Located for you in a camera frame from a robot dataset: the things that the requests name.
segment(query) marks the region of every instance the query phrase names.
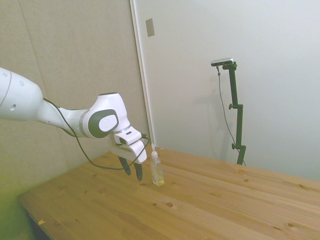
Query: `wall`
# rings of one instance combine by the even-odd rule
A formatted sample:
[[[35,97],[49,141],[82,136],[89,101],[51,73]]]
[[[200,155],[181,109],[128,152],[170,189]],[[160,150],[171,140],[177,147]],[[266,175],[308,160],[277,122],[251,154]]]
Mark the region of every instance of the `wall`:
[[[320,3],[136,0],[155,142],[236,163],[212,60],[237,62],[248,166],[320,180]],[[146,20],[155,35],[148,37]],[[224,104],[231,103],[222,70]],[[226,109],[236,134],[236,110]]]
[[[0,66],[38,84],[66,109],[121,94],[131,124],[149,134],[130,3],[0,0]],[[0,120],[0,239],[33,239],[16,197],[87,160],[76,140],[39,122]],[[106,139],[81,139],[90,158]]]

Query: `cable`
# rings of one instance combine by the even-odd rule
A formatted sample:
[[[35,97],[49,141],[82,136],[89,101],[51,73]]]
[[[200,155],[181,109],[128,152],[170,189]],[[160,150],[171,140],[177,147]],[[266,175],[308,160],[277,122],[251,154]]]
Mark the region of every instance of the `cable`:
[[[231,138],[232,138],[233,144],[234,144],[234,145],[236,145],[236,141],[235,141],[234,136],[232,135],[232,133],[231,133],[231,131],[230,131],[230,128],[229,128],[229,125],[228,125],[228,122],[227,122],[226,111],[225,111],[225,105],[224,105],[224,101],[222,100],[222,94],[221,94],[221,81],[220,81],[220,75],[221,75],[221,73],[220,73],[220,71],[219,71],[219,67],[218,67],[218,66],[216,66],[216,69],[218,70],[218,77],[219,77],[219,93],[220,93],[220,99],[221,99],[221,103],[222,103],[222,109],[223,109],[224,121],[225,121],[226,127],[228,128],[228,131],[229,131],[229,133],[230,133],[230,135],[231,135]]]
[[[44,98],[43,100],[45,100],[46,102],[52,104],[52,105],[58,110],[58,112],[60,113],[62,119],[63,119],[64,122],[67,124],[67,126],[71,129],[72,133],[74,134],[74,136],[75,136],[75,138],[76,138],[76,141],[78,142],[78,145],[79,145],[79,147],[81,148],[81,151],[82,151],[83,154],[85,155],[86,159],[87,159],[92,165],[94,165],[94,166],[96,166],[96,167],[98,167],[98,168],[110,169],[110,170],[124,170],[124,169],[125,169],[124,167],[123,167],[123,168],[113,168],[113,167],[107,167],[107,166],[100,166],[100,165],[97,165],[97,164],[93,163],[93,162],[90,160],[90,158],[88,157],[88,155],[86,154],[86,152],[84,151],[84,149],[82,148],[81,143],[80,143],[80,141],[79,141],[79,138],[78,138],[76,132],[75,132],[75,131],[73,130],[73,128],[69,125],[69,123],[68,123],[67,120],[65,119],[65,117],[64,117],[64,115],[62,114],[62,112],[60,111],[60,109],[59,109],[53,102],[49,101],[48,99],[45,99],[45,98]],[[147,138],[147,136],[146,136],[145,134],[142,134],[142,137],[141,137],[141,138],[142,138],[142,139],[147,139],[148,142],[146,143],[146,145],[144,146],[144,148],[141,150],[141,152],[139,153],[139,155],[138,155],[126,168],[130,167],[132,164],[135,163],[135,161],[139,158],[139,156],[140,156],[140,155],[143,153],[143,151],[146,149],[147,145],[150,143],[150,139]]]

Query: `spray bottle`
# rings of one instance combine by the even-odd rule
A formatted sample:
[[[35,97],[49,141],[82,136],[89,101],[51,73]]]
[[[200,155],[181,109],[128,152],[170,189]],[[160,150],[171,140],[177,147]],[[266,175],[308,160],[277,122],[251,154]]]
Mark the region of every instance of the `spray bottle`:
[[[152,153],[151,153],[151,172],[152,172],[152,181],[157,186],[162,186],[164,181],[164,174],[162,172],[161,160],[158,157],[156,152],[156,146],[154,143],[151,144]]]

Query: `wooden table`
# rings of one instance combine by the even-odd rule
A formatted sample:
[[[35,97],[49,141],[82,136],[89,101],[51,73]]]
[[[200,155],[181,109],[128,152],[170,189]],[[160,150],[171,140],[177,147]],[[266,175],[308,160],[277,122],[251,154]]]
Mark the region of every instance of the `wooden table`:
[[[18,197],[56,240],[320,240],[320,182],[157,149],[164,185],[79,166]],[[120,167],[107,153],[96,164]]]

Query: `gray circular joint cover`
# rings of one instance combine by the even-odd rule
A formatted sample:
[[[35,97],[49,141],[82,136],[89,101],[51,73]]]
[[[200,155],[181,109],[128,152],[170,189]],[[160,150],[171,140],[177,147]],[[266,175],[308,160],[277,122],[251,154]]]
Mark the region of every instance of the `gray circular joint cover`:
[[[112,127],[109,131],[102,131],[99,128],[99,123],[101,119],[110,115],[114,115],[116,117],[116,125]],[[119,119],[116,111],[113,109],[107,109],[107,110],[97,111],[94,114],[92,114],[88,122],[88,129],[89,129],[89,132],[92,134],[92,136],[98,139],[102,139],[108,136],[113,130],[115,130],[118,127],[118,125],[119,125]]]

